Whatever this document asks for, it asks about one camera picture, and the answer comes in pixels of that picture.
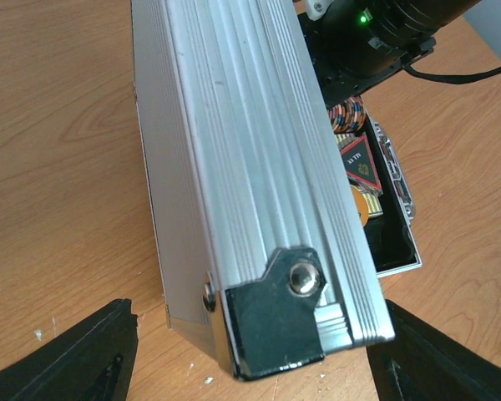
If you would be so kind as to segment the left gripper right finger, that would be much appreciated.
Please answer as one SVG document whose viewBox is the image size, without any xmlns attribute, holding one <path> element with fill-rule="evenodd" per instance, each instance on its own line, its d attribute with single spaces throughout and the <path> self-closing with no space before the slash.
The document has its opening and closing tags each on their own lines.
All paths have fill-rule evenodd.
<svg viewBox="0 0 501 401">
<path fill-rule="evenodd" d="M 367 348 L 381 400 L 501 400 L 501 368 L 395 302 L 396 337 Z"/>
</svg>

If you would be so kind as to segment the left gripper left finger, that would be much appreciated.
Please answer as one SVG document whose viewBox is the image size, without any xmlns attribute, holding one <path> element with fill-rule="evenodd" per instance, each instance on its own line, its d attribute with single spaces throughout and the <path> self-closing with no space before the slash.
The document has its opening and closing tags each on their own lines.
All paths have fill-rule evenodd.
<svg viewBox="0 0 501 401">
<path fill-rule="evenodd" d="M 0 400 L 125 400 L 139 343 L 131 305 L 113 300 L 0 371 Z"/>
</svg>

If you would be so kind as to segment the aluminium poker case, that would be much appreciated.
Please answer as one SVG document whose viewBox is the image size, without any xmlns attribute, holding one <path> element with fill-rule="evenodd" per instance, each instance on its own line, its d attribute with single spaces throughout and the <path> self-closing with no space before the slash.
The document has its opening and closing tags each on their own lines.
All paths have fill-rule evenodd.
<svg viewBox="0 0 501 401">
<path fill-rule="evenodd" d="M 134 1 L 131 22 L 169 326 L 241 381 L 392 341 L 293 4 Z"/>
</svg>

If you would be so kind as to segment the black red triangle button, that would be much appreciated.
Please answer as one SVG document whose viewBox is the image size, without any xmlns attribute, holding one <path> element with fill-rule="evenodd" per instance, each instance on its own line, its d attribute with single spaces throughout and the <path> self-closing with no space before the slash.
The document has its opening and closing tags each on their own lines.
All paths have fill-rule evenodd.
<svg viewBox="0 0 501 401">
<path fill-rule="evenodd" d="M 365 135 L 358 137 L 341 149 L 347 176 L 375 192 L 382 191 L 371 148 Z"/>
</svg>

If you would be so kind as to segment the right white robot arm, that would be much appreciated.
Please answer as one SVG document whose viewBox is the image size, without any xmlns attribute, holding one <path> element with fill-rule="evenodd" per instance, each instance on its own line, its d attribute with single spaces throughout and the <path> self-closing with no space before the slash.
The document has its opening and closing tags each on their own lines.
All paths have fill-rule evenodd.
<svg viewBox="0 0 501 401">
<path fill-rule="evenodd" d="M 296 13 L 325 105 L 363 94 L 404 70 L 442 84 L 471 84 L 501 74 L 429 74 L 413 64 L 433 52 L 435 33 L 473 1 L 300 1 Z"/>
</svg>

